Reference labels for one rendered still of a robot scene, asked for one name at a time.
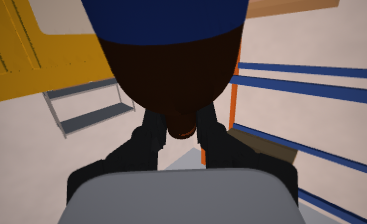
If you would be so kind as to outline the brown bottle with blue label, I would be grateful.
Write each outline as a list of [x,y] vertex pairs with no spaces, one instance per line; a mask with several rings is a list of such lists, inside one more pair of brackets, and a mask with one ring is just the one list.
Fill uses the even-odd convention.
[[112,74],[187,139],[236,69],[250,0],[81,0]]

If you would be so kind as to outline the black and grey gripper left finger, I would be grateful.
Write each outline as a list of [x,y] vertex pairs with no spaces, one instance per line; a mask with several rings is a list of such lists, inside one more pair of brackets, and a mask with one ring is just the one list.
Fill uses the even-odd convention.
[[[165,115],[145,109],[142,126],[135,128],[131,139],[100,159],[73,171],[67,180],[66,206],[75,191],[86,181],[109,173],[154,171],[158,169],[158,152],[166,145]],[[126,167],[125,167],[126,166]]]

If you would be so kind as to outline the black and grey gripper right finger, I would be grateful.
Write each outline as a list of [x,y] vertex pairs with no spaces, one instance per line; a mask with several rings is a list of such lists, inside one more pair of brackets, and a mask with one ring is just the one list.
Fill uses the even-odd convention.
[[[270,173],[286,186],[298,207],[298,172],[291,163],[256,153],[227,133],[217,121],[214,103],[196,111],[197,142],[205,150],[206,169],[250,168]],[[231,160],[232,159],[232,160]]]

